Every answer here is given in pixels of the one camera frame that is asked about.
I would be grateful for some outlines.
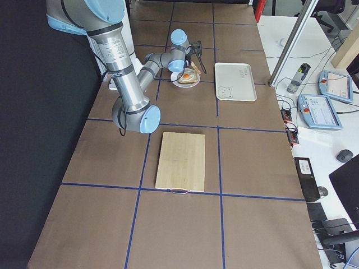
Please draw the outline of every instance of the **black box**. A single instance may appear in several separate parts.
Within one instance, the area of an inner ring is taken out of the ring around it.
[[[305,201],[315,202],[320,198],[320,194],[309,158],[294,157],[294,162]]]

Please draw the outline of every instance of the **office chair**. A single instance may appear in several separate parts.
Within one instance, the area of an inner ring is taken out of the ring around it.
[[[319,0],[314,8],[314,12],[311,17],[316,18],[316,20],[319,24],[322,24],[322,25],[328,27],[329,28],[328,33],[330,33],[331,31],[333,31],[334,26],[323,21],[321,19],[323,16],[319,15],[318,13],[320,11],[326,11],[331,14],[339,14],[344,11],[345,5],[346,5],[345,0]]]

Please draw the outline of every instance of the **plastic bottle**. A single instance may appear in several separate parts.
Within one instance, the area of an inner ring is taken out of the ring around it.
[[[298,69],[297,73],[294,75],[291,83],[289,84],[287,91],[291,94],[295,94],[299,88],[299,86],[302,84],[303,80],[308,74],[308,71],[310,69],[310,65],[307,63],[302,63],[300,68]]]

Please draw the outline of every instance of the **white desk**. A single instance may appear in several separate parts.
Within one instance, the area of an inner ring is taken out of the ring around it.
[[[262,16],[258,23],[259,33],[262,40],[263,48],[267,57],[279,57],[283,46],[289,37],[292,28],[296,22],[295,17],[272,17]],[[321,27],[314,18],[310,18],[307,23],[298,43],[292,51],[291,57],[309,57],[317,53],[321,53],[330,48],[330,42],[323,33]],[[312,68],[309,71],[307,78],[304,81],[318,82],[319,73],[324,68],[326,60],[332,56],[334,50],[331,48],[329,53],[321,61],[325,53],[316,55],[311,58],[293,59],[290,58],[283,72],[280,74],[280,81],[284,77],[290,79],[294,76],[299,66],[306,62]],[[267,58],[269,71],[272,73],[273,69],[278,61],[278,58]],[[348,74],[344,69],[335,69],[330,61],[326,64],[326,70],[336,71],[342,74]],[[297,104],[297,97],[300,94],[303,86],[301,86],[296,94],[289,94],[287,92],[287,86],[291,80],[285,79],[277,86],[277,93],[292,98]],[[353,89],[357,91],[357,87],[353,84]],[[319,94],[317,85],[306,85],[303,92],[304,94]],[[356,110],[354,106],[342,104],[337,101],[333,101],[334,107],[337,112]],[[359,105],[359,96],[354,94],[353,104]],[[359,142],[358,142],[358,130],[359,130],[359,113],[341,114],[339,119],[343,124],[343,129],[339,131],[318,131],[309,129],[305,122],[302,120],[301,115],[297,116],[296,110],[292,109],[293,121],[297,123],[299,130],[299,142],[300,144],[294,146],[292,150],[293,157],[308,157],[310,158],[311,165],[314,171],[315,179],[318,186],[323,186],[329,191],[329,195],[320,199],[323,209],[328,219],[338,219],[345,217],[351,222],[344,207],[342,206],[337,194],[335,193],[333,186],[329,179],[329,174],[335,171],[342,163],[335,159],[336,154],[342,149],[349,149],[354,153],[354,156],[359,154]],[[320,258],[324,268],[329,268],[329,262],[323,251],[320,251]]]

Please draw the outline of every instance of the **wooden cutting board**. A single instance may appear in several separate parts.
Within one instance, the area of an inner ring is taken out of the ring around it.
[[[164,132],[156,189],[204,192],[205,135]]]

